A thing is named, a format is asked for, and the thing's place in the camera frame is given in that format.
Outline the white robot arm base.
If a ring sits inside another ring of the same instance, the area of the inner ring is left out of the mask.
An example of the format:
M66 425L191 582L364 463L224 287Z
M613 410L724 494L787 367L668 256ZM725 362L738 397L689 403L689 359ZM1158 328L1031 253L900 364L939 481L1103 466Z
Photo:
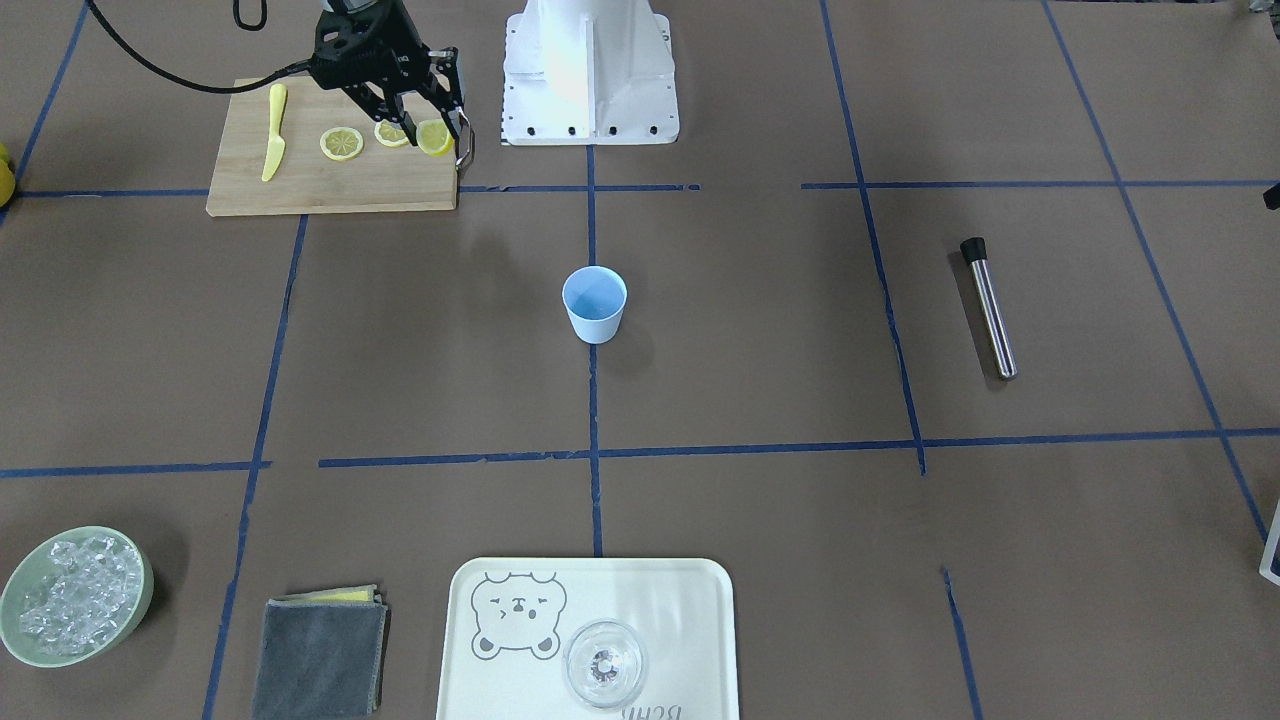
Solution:
M502 143L678 141L671 24L650 3L529 1L504 38Z

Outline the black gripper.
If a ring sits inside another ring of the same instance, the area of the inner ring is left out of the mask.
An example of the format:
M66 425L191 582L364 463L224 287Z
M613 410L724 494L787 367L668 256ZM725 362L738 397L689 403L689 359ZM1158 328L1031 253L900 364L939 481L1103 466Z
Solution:
M413 118L397 94L433 82L429 99L454 141L474 140L458 49L426 49L402 1L324 1L308 73L325 90L372 83L365 113L399 124L413 146Z

